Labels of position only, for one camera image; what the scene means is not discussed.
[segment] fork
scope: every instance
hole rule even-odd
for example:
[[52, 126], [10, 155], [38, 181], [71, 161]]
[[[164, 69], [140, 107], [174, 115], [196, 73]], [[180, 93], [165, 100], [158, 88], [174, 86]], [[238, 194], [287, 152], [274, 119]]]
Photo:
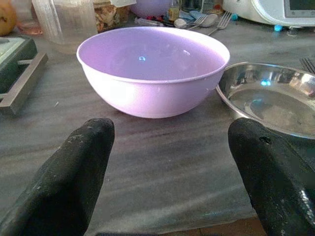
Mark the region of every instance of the fork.
[[225, 29], [225, 28], [227, 27], [228, 23], [230, 22], [231, 17], [232, 17], [232, 13], [226, 11], [226, 12], [223, 14], [223, 16], [221, 17], [221, 19], [220, 19], [220, 21], [219, 21], [217, 27], [216, 27], [213, 31], [211, 31], [210, 33], [208, 33], [208, 36], [209, 36], [210, 34], [212, 34], [213, 32], [217, 31], [217, 30]]
[[207, 16], [208, 16], [208, 15], [206, 15], [206, 14], [200, 16], [197, 20], [195, 20], [195, 21], [192, 23], [194, 26], [188, 28], [187, 30], [191, 30], [191, 29], [194, 29], [194, 28], [200, 26], [200, 25], [206, 20]]
[[300, 62], [303, 66], [303, 68], [313, 74], [315, 74], [315, 65], [309, 58], [301, 58]]

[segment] metal plate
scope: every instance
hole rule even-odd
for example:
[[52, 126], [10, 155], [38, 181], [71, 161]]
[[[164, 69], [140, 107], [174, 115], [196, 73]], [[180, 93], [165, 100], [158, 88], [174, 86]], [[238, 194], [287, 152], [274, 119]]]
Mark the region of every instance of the metal plate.
[[315, 139], [315, 75], [244, 62], [226, 69], [217, 91], [236, 117], [254, 119], [281, 133]]

